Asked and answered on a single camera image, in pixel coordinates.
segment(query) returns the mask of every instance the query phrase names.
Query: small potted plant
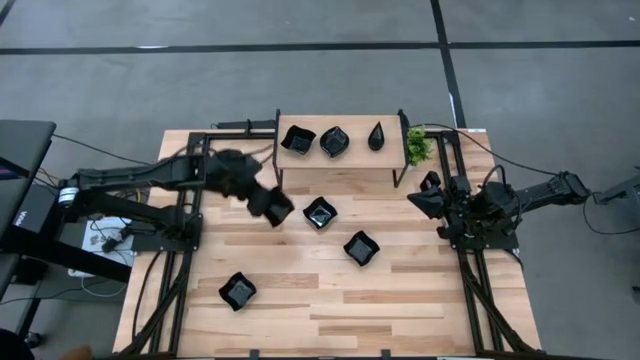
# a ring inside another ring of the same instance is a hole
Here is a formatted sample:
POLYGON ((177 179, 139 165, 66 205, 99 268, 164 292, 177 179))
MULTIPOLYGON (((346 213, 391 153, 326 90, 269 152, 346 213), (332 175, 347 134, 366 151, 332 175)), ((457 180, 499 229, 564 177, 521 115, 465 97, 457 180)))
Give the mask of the small potted plant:
POLYGON ((424 127, 410 128, 407 134, 407 146, 409 147, 409 169, 421 162, 431 159, 432 141, 425 138, 427 130, 424 127))

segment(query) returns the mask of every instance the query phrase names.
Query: wooden table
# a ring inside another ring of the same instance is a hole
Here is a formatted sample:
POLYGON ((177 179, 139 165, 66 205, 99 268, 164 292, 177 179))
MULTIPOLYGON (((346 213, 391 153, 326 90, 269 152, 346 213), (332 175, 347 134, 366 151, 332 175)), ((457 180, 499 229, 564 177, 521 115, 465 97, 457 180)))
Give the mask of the wooden table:
POLYGON ((394 186, 398 187, 402 175, 397 179, 396 170, 405 169, 408 165, 406 129, 403 130, 399 115, 281 115, 276 122, 278 137, 274 144, 277 146, 274 158, 280 184, 283 171, 288 169, 386 169, 391 170, 394 186), (382 126, 385 143, 382 149, 372 151, 368 145, 369 134, 378 122, 382 126), (311 148, 304 155, 287 150, 280 144, 293 125, 316 134, 311 148), (319 142, 322 134, 334 126, 339 126, 349 136, 349 146, 344 153, 329 158, 319 142))
MULTIPOLYGON (((184 146, 189 132, 165 132, 160 157, 184 146)), ((469 135, 489 146, 486 133, 469 135)), ((248 152, 271 142, 216 140, 213 145, 248 152)), ((475 189, 493 159, 464 137, 461 146, 475 189)), ((265 219, 252 218, 244 203, 207 193, 201 208, 205 232, 192 263, 179 356, 246 357, 250 349, 264 356, 380 356, 384 348, 394 356, 474 354, 456 253, 438 238, 440 221, 429 220, 406 199, 432 169, 440 170, 437 152, 409 171, 397 189, 380 171, 290 169, 284 191, 296 210, 276 229, 265 219), (322 233, 312 229, 301 211, 318 196, 339 212, 322 233), (342 249, 358 230, 381 247, 364 268, 342 249), (236 271, 256 284, 258 294, 234 313, 218 288, 236 271)), ((276 185, 270 165, 258 180, 276 185)), ((175 198, 153 189, 150 203, 171 205, 175 198)), ((496 305, 524 341, 539 347, 519 265, 504 251, 485 254, 496 305)), ((114 351, 131 341, 132 316, 152 257, 143 254, 135 260, 114 351)), ((139 329, 156 306, 163 264, 164 255, 151 272, 139 329)), ((478 310, 490 349, 486 314, 482 306, 478 310)), ((161 350, 168 347, 172 310, 165 319, 161 350)))

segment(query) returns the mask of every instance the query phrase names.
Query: wooden tabletop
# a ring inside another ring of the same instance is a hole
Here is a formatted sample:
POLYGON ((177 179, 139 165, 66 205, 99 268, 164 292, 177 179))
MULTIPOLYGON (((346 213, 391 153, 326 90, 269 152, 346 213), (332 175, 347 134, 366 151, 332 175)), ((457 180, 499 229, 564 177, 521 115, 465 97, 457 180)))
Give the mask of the wooden tabletop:
POLYGON ((405 166, 398 115, 282 115, 277 144, 276 165, 279 169, 402 169, 405 166), (378 122, 385 143, 382 149, 372 151, 368 145, 369 134, 378 122), (280 145, 293 125, 316 134, 309 152, 304 155, 280 145), (349 147, 332 159, 320 148, 320 137, 334 126, 339 126, 349 136, 349 147))
MULTIPOLYGON (((184 146, 189 132, 165 132, 160 157, 184 146)), ((487 134, 469 135, 489 146, 487 134)), ((213 145, 248 152, 270 142, 215 140, 213 145)), ((461 146, 475 189, 493 159, 464 137, 461 146)), ((259 349, 264 356, 379 356, 385 348, 395 356, 472 355, 456 253, 438 238, 440 221, 429 220, 406 199, 428 170, 440 171, 437 159, 434 152, 431 160, 408 171, 397 189, 380 171, 290 170, 284 191, 296 210, 276 229, 263 218, 252 218, 245 203, 207 193, 201 208, 204 233, 192 263, 178 355, 246 357, 250 349, 259 349), (302 214, 318 196, 338 211, 322 232, 302 214), (359 230, 381 248, 363 268, 342 249, 359 230), (258 294, 234 313, 218 288, 237 271, 254 282, 258 294)), ((258 180, 275 186, 270 165, 258 180)), ((173 193, 153 189, 149 202, 165 206, 175 199, 173 193)), ((539 347, 519 265, 504 251, 485 254, 496 305, 524 341, 539 347)), ((131 342, 132 316, 152 257, 143 254, 135 260, 114 351, 131 342)), ((164 255, 151 271, 138 331, 156 306, 163 266, 164 255)), ((480 305, 478 311, 485 347, 491 348, 486 314, 480 305)), ((161 350, 168 347, 172 314, 170 309, 165 317, 161 350)))

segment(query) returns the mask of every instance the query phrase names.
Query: black bowl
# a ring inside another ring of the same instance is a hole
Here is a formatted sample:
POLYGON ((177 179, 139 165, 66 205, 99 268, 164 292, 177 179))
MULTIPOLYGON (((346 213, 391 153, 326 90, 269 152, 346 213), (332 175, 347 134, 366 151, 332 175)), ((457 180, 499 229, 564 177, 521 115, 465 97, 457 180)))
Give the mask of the black bowl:
POLYGON ((304 155, 311 148, 311 143, 315 138, 316 134, 313 131, 293 125, 289 130, 287 130, 287 135, 284 137, 280 145, 291 151, 304 155))
POLYGON ((311 205, 302 210, 304 217, 311 222, 316 229, 320 230, 327 226, 331 219, 338 216, 336 209, 331 206, 322 196, 313 200, 311 205))
POLYGON ((218 292, 222 299, 231 305, 233 311, 238 311, 257 293, 257 290, 249 279, 241 272, 237 272, 218 292))
POLYGON ((344 251, 351 256, 358 265, 365 266, 371 261, 373 255, 380 251, 380 247, 364 231, 358 231, 344 246, 344 251))
POLYGON ((342 154, 349 146, 349 135, 339 126, 332 127, 320 137, 320 147, 329 157, 334 158, 342 154))

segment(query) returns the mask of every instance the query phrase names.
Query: black shallow dish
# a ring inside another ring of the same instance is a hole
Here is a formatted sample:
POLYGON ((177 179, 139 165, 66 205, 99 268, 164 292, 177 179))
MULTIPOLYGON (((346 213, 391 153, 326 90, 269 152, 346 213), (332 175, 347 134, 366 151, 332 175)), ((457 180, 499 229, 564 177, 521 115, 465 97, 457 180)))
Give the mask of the black shallow dish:
POLYGON ((373 255, 380 251, 380 247, 373 239, 367 236, 364 231, 358 231, 351 240, 344 246, 344 251, 358 265, 365 266, 371 261, 373 255))
POLYGON ((231 276, 229 281, 218 292, 222 299, 231 305, 233 311, 238 311, 258 291, 249 279, 244 277, 241 272, 237 272, 231 276))
POLYGON ((332 127, 320 137, 320 147, 330 158, 334 158, 349 147, 349 135, 339 126, 332 127))
POLYGON ((293 125, 287 130, 287 135, 285 135, 280 145, 304 155, 311 148, 311 143, 315 138, 316 134, 313 131, 293 125))
POLYGON ((313 200, 311 205, 302 210, 302 213, 311 222, 311 225, 318 230, 329 225, 329 222, 338 216, 336 208, 331 206, 322 196, 313 200))

